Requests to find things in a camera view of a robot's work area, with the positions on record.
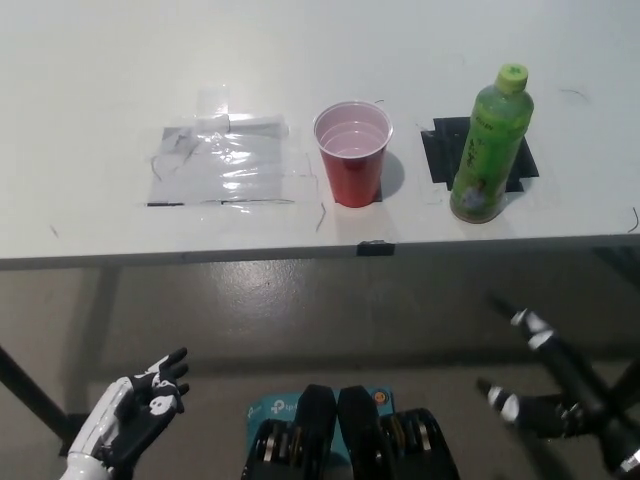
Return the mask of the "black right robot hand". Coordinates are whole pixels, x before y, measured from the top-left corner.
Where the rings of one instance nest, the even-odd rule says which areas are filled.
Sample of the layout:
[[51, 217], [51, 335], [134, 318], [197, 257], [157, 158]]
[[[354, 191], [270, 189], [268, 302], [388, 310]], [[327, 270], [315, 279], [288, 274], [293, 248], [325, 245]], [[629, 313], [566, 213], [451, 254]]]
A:
[[639, 424], [627, 410], [639, 402], [639, 363], [633, 362], [619, 381], [608, 387], [576, 348], [537, 313], [494, 295], [491, 307], [509, 320], [527, 347], [545, 367], [560, 392], [523, 396], [489, 380], [477, 388], [501, 419], [539, 439], [597, 438], [607, 472], [616, 479], [639, 477]]

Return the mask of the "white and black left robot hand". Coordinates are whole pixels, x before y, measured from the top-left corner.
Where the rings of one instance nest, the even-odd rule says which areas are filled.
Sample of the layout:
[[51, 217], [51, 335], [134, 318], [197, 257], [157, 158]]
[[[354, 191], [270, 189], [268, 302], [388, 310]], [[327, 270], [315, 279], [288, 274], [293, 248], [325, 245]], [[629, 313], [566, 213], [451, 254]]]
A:
[[131, 479], [144, 452], [184, 412], [188, 350], [109, 385], [69, 448], [62, 480]]

